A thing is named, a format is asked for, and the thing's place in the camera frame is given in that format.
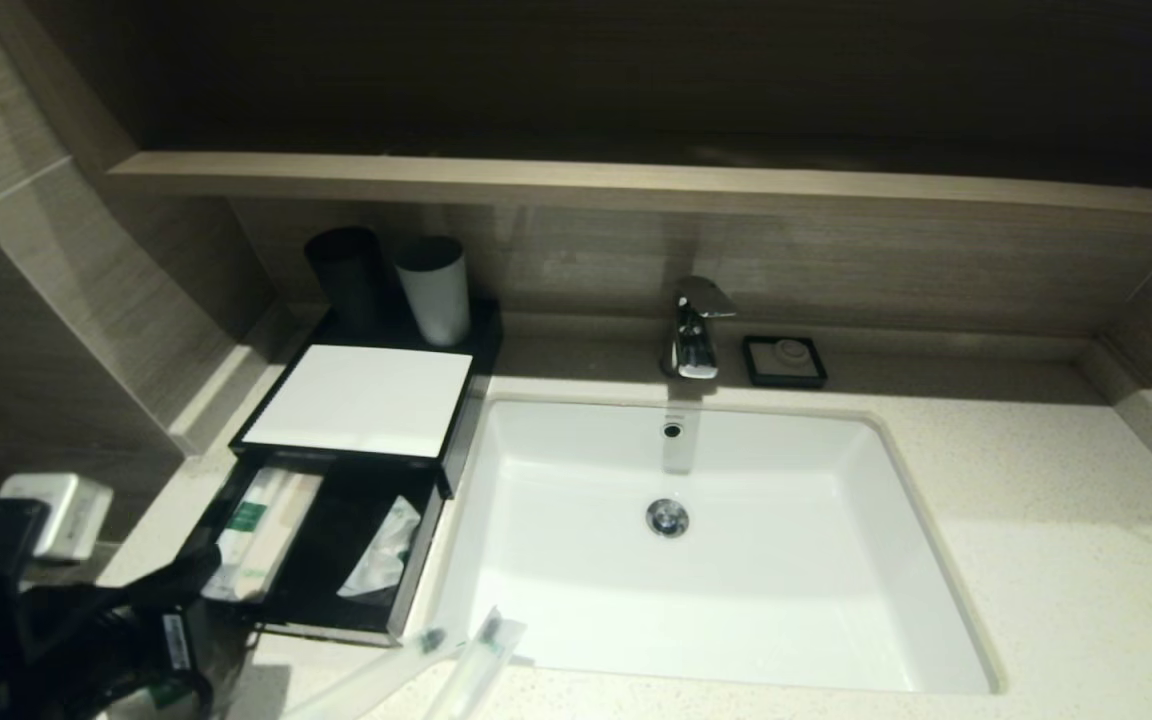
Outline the black compartment tray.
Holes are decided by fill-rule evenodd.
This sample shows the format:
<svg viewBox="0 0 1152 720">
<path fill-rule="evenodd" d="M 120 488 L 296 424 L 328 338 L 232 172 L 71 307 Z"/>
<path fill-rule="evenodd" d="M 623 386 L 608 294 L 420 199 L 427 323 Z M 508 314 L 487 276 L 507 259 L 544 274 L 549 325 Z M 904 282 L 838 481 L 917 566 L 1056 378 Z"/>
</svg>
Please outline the black compartment tray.
<svg viewBox="0 0 1152 720">
<path fill-rule="evenodd" d="M 410 624 L 435 524 L 442 515 L 444 469 L 435 462 L 278 454 L 247 450 L 185 537 L 184 551 L 215 544 L 265 469 L 320 478 L 305 520 L 291 533 L 283 560 L 262 600 L 234 602 L 238 617 L 265 632 L 317 641 L 397 647 Z M 361 596 L 340 596 L 349 573 L 379 536 L 391 507 L 403 498 L 419 515 L 399 579 Z"/>
</svg>

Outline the long clear toothbrush packet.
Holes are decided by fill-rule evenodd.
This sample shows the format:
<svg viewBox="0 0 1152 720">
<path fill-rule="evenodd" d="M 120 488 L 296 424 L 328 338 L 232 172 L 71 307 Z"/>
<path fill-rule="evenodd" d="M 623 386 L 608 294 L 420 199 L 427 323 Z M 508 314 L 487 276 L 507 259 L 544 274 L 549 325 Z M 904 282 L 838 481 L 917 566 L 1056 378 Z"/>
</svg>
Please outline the long clear toothbrush packet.
<svg viewBox="0 0 1152 720">
<path fill-rule="evenodd" d="M 282 720 L 361 720 L 430 666 L 448 659 L 462 639 L 431 626 L 401 647 L 391 647 L 343 679 L 285 711 Z"/>
<path fill-rule="evenodd" d="M 452 673 L 420 720 L 476 720 L 526 628 L 521 621 L 505 617 L 497 607 L 488 611 L 473 637 L 463 644 Z"/>
</svg>

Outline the white plate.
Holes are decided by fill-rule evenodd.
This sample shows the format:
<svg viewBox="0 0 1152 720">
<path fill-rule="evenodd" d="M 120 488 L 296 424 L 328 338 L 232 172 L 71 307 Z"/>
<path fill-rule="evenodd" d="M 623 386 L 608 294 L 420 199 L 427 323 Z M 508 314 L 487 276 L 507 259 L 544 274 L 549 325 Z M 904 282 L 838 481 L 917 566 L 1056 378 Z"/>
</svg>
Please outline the white plate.
<svg viewBox="0 0 1152 720">
<path fill-rule="evenodd" d="M 471 363 L 467 354 L 312 344 L 238 442 L 435 457 Z"/>
</svg>

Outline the black amenity drawer box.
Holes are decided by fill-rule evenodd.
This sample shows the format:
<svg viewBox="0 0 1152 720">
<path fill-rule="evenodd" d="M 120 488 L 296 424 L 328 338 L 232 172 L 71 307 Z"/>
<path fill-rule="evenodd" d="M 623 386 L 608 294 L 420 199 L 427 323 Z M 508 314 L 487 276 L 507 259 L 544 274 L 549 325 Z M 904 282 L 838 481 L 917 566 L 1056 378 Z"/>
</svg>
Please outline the black amenity drawer box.
<svg viewBox="0 0 1152 720">
<path fill-rule="evenodd" d="M 329 311 L 323 316 L 320 323 L 314 325 L 314 329 L 308 334 L 291 361 L 285 365 L 282 374 L 265 396 L 259 406 L 248 416 L 247 420 L 236 435 L 233 435 L 229 444 L 234 454 L 242 454 L 244 450 L 278 450 L 283 454 L 324 454 L 332 456 L 367 457 L 380 460 L 407 460 L 435 462 L 444 469 L 445 493 L 447 498 L 456 495 L 463 471 L 465 471 L 468 450 L 473 441 L 473 433 L 477 427 L 477 419 L 482 414 L 486 388 L 492 379 L 495 361 L 502 346 L 503 325 L 500 316 L 500 306 L 494 300 L 471 300 L 470 302 L 471 329 L 467 340 L 450 347 L 435 347 L 429 344 L 420 336 L 419 328 L 411 311 L 399 310 L 397 314 L 384 316 L 378 328 L 371 334 L 358 336 L 349 332 L 338 320 L 338 314 Z M 379 348 L 407 348 L 407 350 L 424 350 L 431 353 L 467 354 L 471 356 L 472 363 L 470 374 L 463 387 L 456 410 L 454 410 L 450 429 L 444 439 L 442 450 L 435 457 L 406 457 L 396 455 L 358 454 L 358 452 L 347 450 L 320 450 L 320 448 L 293 448 L 270 445 L 243 445 L 238 442 L 238 435 L 243 430 L 250 429 L 255 415 L 259 414 L 262 406 L 265 406 L 273 396 L 274 389 L 283 381 L 285 376 L 291 372 L 291 366 L 300 361 L 306 348 L 312 344 L 339 344 L 355 347 L 379 347 Z"/>
</svg>

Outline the beige comb packet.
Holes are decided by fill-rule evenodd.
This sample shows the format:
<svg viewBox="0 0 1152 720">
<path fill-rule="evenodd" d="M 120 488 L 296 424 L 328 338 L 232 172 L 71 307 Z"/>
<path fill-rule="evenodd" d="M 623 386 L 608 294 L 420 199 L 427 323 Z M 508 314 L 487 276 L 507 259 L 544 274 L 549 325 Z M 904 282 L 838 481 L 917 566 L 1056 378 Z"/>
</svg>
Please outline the beige comb packet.
<svg viewBox="0 0 1152 720">
<path fill-rule="evenodd" d="M 323 483 L 321 473 L 301 473 L 289 469 L 278 469 L 274 478 L 274 493 L 234 579 L 234 596 L 242 602 L 259 602 L 273 588 L 285 551 L 291 547 L 308 507 L 314 501 Z"/>
</svg>

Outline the crumpled white translucent packet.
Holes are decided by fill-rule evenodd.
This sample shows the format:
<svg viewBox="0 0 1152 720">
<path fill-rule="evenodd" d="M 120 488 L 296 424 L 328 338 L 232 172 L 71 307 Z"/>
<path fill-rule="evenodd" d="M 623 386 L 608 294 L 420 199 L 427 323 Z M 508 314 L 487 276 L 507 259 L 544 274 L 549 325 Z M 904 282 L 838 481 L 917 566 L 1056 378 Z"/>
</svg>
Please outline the crumpled white translucent packet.
<svg viewBox="0 0 1152 720">
<path fill-rule="evenodd" d="M 420 511 L 406 497 L 397 497 L 355 568 L 338 589 L 338 596 L 357 598 L 396 588 L 420 520 Z"/>
</svg>

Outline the black cup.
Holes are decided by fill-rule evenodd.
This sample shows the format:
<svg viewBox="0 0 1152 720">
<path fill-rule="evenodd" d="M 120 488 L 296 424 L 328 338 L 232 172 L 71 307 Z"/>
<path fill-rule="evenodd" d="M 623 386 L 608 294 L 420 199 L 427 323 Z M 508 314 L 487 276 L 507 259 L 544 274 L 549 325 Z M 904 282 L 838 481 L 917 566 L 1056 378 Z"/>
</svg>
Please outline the black cup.
<svg viewBox="0 0 1152 720">
<path fill-rule="evenodd" d="M 374 332 L 387 293 L 376 233 L 361 225 L 321 232 L 306 242 L 303 255 L 339 323 L 358 336 Z"/>
</svg>

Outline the white cup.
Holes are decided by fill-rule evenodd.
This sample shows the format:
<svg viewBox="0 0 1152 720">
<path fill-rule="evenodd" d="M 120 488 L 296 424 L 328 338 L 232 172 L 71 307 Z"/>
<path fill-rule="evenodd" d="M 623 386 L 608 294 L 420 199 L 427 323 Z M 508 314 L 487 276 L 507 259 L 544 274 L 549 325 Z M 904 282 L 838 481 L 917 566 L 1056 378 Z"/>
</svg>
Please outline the white cup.
<svg viewBox="0 0 1152 720">
<path fill-rule="evenodd" d="M 397 247 L 394 265 L 420 336 L 438 347 L 467 340 L 471 318 L 461 242 L 445 236 L 408 240 Z"/>
</svg>

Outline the chrome sink drain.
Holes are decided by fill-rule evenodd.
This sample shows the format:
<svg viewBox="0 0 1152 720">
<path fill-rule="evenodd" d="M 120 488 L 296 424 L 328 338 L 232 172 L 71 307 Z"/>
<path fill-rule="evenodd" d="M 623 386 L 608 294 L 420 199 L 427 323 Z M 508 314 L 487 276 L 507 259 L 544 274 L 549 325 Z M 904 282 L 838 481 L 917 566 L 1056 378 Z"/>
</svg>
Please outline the chrome sink drain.
<svg viewBox="0 0 1152 720">
<path fill-rule="evenodd" d="M 687 532 L 690 515 L 685 506 L 677 500 L 658 498 L 646 507 L 645 523 L 650 532 L 672 539 Z"/>
</svg>

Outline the chrome faucet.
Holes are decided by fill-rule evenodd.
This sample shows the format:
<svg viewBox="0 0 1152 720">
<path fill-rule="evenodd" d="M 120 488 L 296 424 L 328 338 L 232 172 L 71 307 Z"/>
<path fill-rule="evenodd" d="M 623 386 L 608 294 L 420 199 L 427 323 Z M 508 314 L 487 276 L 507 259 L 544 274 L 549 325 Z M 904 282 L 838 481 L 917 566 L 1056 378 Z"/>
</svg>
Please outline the chrome faucet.
<svg viewBox="0 0 1152 720">
<path fill-rule="evenodd" d="M 702 275 L 687 275 L 675 285 L 675 306 L 660 369 L 681 381 L 713 381 L 719 376 L 718 356 L 708 320 L 732 318 L 737 306 L 726 291 Z"/>
</svg>

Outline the white ceramic sink basin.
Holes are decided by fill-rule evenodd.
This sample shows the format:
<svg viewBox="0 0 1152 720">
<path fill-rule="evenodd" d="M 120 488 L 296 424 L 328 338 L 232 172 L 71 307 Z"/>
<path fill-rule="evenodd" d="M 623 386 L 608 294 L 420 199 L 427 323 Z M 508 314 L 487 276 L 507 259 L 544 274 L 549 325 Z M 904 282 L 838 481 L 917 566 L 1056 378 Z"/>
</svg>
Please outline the white ceramic sink basin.
<svg viewBox="0 0 1152 720">
<path fill-rule="evenodd" d="M 687 532 L 646 507 L 673 498 Z M 498 400 L 435 605 L 526 624 L 535 667 L 993 694 L 881 429 L 858 416 Z"/>
</svg>

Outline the black square soap dish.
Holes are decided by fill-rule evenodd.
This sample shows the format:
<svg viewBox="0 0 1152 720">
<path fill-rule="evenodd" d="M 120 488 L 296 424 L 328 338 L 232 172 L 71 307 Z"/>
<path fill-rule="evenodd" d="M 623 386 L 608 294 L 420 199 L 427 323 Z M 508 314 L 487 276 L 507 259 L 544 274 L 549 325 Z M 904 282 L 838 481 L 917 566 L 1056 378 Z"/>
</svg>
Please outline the black square soap dish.
<svg viewBox="0 0 1152 720">
<path fill-rule="evenodd" d="M 742 338 L 741 350 L 748 369 L 749 381 L 756 387 L 786 389 L 823 389 L 829 374 L 820 359 L 819 351 L 810 338 L 790 338 L 809 347 L 812 351 L 810 366 L 782 366 L 774 359 L 772 347 L 786 338 L 748 336 Z"/>
</svg>

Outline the long wooden wall shelf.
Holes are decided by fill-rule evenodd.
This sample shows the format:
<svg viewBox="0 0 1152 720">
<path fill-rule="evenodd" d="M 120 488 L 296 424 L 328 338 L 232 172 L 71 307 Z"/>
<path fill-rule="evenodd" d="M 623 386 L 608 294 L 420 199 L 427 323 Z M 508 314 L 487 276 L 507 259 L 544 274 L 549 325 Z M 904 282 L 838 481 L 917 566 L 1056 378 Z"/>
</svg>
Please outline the long wooden wall shelf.
<svg viewBox="0 0 1152 720">
<path fill-rule="evenodd" d="M 1152 190 L 838 170 L 667 167 L 294 152 L 145 151 L 106 170 L 147 194 L 457 202 L 764 214 L 791 200 L 973 202 L 1152 217 Z"/>
</svg>

